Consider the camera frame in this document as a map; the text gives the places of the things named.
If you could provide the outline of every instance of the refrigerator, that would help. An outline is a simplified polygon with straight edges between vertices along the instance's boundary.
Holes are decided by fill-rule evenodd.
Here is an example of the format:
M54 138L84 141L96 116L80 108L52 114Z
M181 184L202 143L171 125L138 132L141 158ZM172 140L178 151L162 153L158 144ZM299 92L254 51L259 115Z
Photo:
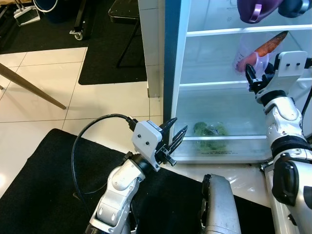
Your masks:
M257 48L282 31L288 34L280 52L303 50L312 56L312 10L286 18L276 9L250 24L240 19L236 0L166 1L163 114L164 121L178 118L169 141L189 126L173 155L178 163L261 163L272 158L263 106L233 63L242 37ZM310 68L289 91L299 111L311 86ZM307 137L311 119L312 103L304 117ZM203 125L218 134L199 135L196 130Z

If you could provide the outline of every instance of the floor tile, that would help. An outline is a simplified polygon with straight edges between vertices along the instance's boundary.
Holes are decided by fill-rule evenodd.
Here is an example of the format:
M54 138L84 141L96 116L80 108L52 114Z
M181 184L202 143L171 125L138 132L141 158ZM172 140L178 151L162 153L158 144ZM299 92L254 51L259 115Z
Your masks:
M9 68L10 68L13 72L16 72L17 69L18 69L18 67L9 67ZM6 90L6 88L8 87L9 83L10 83L10 81L9 81L7 78L5 78L5 77L3 77L3 76L0 75L0 85L3 87L3 89L0 90L0 99L2 98L2 96L3 96L3 94L4 94L5 90Z
M160 99L158 97L150 98L150 116L159 116L160 112Z
M234 195L270 207L264 174L257 164L177 164L162 167L202 182L204 175L224 176Z
M135 117L138 121L148 120L148 117ZM65 120L63 131L78 135L79 132L93 119L72 119ZM108 148L124 153L135 152L131 142L133 132L129 129L128 123L120 118L105 119L90 129L83 135L83 138L97 142Z
M149 116L146 82L75 86L66 119L97 118L119 113Z
M64 120L0 123L0 197L45 135Z
M6 67L18 67L26 52L0 55L0 63Z
M28 52L21 66L82 62L86 47Z
M19 67L17 73L68 106L81 62ZM67 110L10 83L0 100L0 122L65 119Z

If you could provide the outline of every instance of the purple pitcher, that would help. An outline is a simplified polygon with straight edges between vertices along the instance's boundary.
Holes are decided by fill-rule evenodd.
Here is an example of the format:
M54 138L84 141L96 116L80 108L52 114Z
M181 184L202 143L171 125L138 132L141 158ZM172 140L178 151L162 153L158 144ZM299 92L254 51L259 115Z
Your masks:
M245 23L258 23L271 14L283 0L237 0L240 19Z

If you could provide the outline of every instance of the chair wheel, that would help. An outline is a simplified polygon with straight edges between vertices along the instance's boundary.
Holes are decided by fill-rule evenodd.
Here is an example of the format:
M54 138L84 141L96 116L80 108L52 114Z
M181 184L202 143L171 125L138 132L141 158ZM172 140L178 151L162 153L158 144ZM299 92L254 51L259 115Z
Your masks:
M82 39L83 39L82 32L76 33L76 34L75 34L75 38L76 38L77 40L82 40Z

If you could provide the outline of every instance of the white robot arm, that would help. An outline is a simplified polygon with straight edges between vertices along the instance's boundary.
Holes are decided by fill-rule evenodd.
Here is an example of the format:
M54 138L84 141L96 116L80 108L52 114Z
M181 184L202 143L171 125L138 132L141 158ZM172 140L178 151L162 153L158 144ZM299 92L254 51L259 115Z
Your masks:
M301 113L288 91L311 65L307 52L291 51L277 55L274 67L262 78L246 66L249 91L255 92L266 115L274 163L272 194L287 205L301 234L312 233L312 150L303 135Z
M85 234L130 233L128 215L139 183L151 170L159 171L161 163L176 164L170 154L181 144L187 126L174 136L171 144L166 145L163 141L163 136L176 120L173 118L159 127L151 121L129 120L134 130L132 142L138 154L129 152L125 163L108 176L106 192L92 214Z

